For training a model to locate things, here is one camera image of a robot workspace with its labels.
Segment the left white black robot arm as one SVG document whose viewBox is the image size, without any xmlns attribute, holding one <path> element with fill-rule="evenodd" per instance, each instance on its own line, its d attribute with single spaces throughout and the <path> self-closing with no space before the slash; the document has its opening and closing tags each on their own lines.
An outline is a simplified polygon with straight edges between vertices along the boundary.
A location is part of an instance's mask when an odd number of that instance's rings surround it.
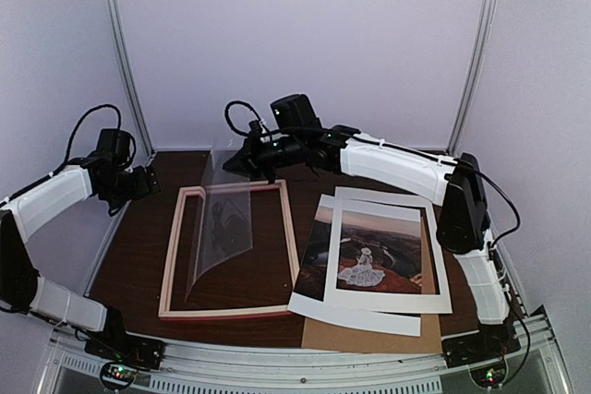
<svg viewBox="0 0 591 394">
<path fill-rule="evenodd" d="M 105 202 L 114 215 L 128 202 L 159 191 L 153 166 L 119 169 L 97 157 L 70 164 L 23 194 L 5 199 L 1 203 L 1 301 L 13 311 L 79 328 L 95 338 L 112 360 L 125 360 L 133 342 L 121 312 L 43 276 L 33 265 L 28 243 L 46 225 L 92 197 Z"/>
</svg>

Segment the white mat board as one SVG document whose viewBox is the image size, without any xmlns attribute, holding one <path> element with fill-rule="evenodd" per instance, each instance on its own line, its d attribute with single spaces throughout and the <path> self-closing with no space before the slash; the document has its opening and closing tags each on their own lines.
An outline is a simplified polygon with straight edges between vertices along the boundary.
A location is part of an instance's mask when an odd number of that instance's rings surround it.
<svg viewBox="0 0 591 394">
<path fill-rule="evenodd" d="M 450 314 L 432 204 L 423 197 L 336 187 L 323 301 L 384 313 Z"/>
</svg>

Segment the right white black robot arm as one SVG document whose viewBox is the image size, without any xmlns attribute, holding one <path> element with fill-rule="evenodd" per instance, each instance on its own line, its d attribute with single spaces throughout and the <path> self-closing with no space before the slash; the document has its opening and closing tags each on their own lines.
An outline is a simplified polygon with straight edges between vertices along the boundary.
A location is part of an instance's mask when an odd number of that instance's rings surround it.
<svg viewBox="0 0 591 394">
<path fill-rule="evenodd" d="M 476 303 L 474 351 L 489 359 L 509 345 L 517 316 L 503 287 L 499 239 L 490 229 L 484 186 L 493 182 L 480 172 L 474 156 L 428 154 L 344 125 L 327 129 L 288 124 L 264 132 L 253 121 L 244 138 L 243 146 L 223 165 L 229 173 L 273 182 L 278 169 L 304 163 L 392 185 L 439 206 L 436 238 L 460 263 Z"/>
</svg>

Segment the landscape photo with white border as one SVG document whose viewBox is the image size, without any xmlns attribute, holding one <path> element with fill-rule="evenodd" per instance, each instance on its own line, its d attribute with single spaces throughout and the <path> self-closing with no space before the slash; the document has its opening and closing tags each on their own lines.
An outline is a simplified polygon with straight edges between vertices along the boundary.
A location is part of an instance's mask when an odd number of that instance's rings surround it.
<svg viewBox="0 0 591 394">
<path fill-rule="evenodd" d="M 421 330 L 419 315 L 383 314 L 333 307 L 324 302 L 333 201 L 332 196 L 320 197 L 288 310 L 331 326 L 418 337 Z"/>
</svg>

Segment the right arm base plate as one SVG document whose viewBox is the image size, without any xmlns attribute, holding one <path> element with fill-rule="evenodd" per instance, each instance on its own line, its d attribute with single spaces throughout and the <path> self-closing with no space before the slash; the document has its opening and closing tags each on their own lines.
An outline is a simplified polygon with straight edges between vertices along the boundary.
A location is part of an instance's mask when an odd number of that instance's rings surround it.
<svg viewBox="0 0 591 394">
<path fill-rule="evenodd" d="M 442 341 L 443 356 L 449 368 L 500 359 L 520 349 L 521 343 L 513 335 L 502 337 L 482 331 Z"/>
</svg>

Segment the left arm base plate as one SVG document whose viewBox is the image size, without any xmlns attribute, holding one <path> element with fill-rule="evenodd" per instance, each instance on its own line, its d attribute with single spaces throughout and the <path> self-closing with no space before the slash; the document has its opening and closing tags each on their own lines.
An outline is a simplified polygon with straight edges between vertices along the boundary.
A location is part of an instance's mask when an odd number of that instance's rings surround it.
<svg viewBox="0 0 591 394">
<path fill-rule="evenodd" d="M 165 343 L 124 333 L 120 337 L 105 332 L 81 331 L 87 337 L 84 351 L 88 354 L 115 361 L 140 370 L 158 370 L 161 366 Z"/>
</svg>

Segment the clear acrylic sheet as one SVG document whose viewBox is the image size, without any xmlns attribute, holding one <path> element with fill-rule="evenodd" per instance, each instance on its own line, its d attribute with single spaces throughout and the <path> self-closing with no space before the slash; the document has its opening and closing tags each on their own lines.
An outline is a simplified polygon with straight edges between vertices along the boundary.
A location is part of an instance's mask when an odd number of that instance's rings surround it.
<svg viewBox="0 0 591 394">
<path fill-rule="evenodd" d="M 209 153 L 199 187 L 185 298 L 208 271 L 253 247 L 249 179 L 223 166 L 236 149 Z"/>
</svg>

